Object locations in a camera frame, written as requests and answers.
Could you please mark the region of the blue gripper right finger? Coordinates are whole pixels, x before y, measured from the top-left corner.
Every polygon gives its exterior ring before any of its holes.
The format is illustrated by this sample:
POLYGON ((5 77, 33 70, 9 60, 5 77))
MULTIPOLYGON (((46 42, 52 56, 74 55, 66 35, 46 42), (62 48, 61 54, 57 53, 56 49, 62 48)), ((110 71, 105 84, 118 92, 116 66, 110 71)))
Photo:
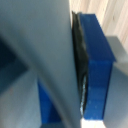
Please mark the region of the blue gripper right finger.
POLYGON ((94 14, 72 13, 72 19, 80 113, 86 120, 102 120, 116 59, 94 14))

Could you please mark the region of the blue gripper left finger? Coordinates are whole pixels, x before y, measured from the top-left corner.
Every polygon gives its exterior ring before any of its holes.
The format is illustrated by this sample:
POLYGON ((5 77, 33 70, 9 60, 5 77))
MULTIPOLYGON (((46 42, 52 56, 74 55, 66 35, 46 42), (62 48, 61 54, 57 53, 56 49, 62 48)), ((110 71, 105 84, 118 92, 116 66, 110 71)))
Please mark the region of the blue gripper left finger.
POLYGON ((46 123, 57 123, 61 121, 61 117, 57 112, 48 92, 45 90, 43 83, 38 80, 38 92, 40 102, 41 121, 46 123))

